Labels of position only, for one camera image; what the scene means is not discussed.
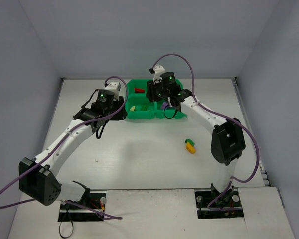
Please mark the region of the purple flower lego brick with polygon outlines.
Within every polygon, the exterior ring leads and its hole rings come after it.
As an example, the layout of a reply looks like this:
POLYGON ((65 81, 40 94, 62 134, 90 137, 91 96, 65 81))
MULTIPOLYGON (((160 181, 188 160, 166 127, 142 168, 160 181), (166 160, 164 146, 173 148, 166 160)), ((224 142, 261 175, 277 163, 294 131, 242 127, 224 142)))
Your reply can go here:
POLYGON ((168 109, 170 107, 169 103, 168 102, 163 102, 162 105, 161 105, 161 109, 164 111, 166 109, 168 109))

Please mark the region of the green lego plate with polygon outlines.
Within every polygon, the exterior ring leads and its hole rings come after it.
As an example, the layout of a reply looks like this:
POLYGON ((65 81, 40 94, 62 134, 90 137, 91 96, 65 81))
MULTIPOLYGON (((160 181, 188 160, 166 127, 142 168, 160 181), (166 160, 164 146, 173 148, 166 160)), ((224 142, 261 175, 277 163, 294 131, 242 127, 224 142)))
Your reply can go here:
POLYGON ((142 105, 140 111, 147 111, 148 107, 149 107, 148 105, 142 105))

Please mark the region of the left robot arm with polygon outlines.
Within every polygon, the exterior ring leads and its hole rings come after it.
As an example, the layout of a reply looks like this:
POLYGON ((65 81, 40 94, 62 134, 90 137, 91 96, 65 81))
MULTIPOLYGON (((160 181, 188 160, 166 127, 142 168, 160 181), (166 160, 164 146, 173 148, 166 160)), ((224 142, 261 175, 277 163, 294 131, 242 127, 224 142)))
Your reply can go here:
POLYGON ((54 201, 79 202, 89 189, 73 181, 61 183, 57 175, 72 153, 91 136, 100 139, 106 124, 111 120, 124 120, 127 112, 124 98, 117 87, 106 86, 97 90, 97 99, 74 115, 67 129, 43 152, 33 159, 24 158, 19 173, 26 173, 19 180, 20 190, 45 206, 54 201))

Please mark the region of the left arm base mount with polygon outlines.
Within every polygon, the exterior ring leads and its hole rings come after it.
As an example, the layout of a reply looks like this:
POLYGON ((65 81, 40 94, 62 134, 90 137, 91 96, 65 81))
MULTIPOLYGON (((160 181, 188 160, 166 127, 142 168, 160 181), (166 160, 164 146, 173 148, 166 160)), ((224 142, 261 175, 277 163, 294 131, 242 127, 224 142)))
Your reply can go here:
MULTIPOLYGON (((76 181, 75 183, 85 189, 82 198, 76 203, 104 213, 107 201, 106 192, 92 191, 82 183, 76 181)), ((102 222, 104 220, 104 216, 75 205, 61 204, 59 209, 58 222, 102 222)))

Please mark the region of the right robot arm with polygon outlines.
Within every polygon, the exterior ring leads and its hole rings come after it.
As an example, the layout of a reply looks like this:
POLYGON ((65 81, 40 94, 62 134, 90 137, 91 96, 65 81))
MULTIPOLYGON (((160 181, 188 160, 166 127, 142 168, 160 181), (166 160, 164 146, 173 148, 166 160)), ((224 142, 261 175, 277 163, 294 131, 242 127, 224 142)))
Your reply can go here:
POLYGON ((235 123, 210 113, 194 99, 192 91, 176 82, 173 72, 155 73, 147 81, 146 97, 151 102, 165 101, 169 106, 193 118, 211 134, 211 154, 216 160, 211 188, 227 190, 238 159, 246 148, 242 129, 235 123))

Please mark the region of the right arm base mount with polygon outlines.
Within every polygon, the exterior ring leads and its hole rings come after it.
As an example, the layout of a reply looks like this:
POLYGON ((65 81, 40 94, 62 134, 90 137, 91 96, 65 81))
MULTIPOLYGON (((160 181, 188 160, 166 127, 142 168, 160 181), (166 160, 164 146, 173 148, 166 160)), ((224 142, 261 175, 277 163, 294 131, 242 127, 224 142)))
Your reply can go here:
POLYGON ((195 191, 195 203, 198 219, 231 219, 243 218, 244 212, 238 189, 230 189, 217 201, 211 203, 220 193, 216 190, 204 189, 195 191))

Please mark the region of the red arch lego brick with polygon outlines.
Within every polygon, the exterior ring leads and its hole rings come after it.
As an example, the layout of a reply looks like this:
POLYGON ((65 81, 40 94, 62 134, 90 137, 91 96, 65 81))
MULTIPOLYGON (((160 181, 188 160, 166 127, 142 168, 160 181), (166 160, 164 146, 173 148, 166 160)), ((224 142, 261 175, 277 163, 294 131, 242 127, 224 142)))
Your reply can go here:
POLYGON ((140 88, 135 88, 135 93, 136 94, 142 94, 142 93, 145 93, 145 90, 144 89, 140 89, 140 88))

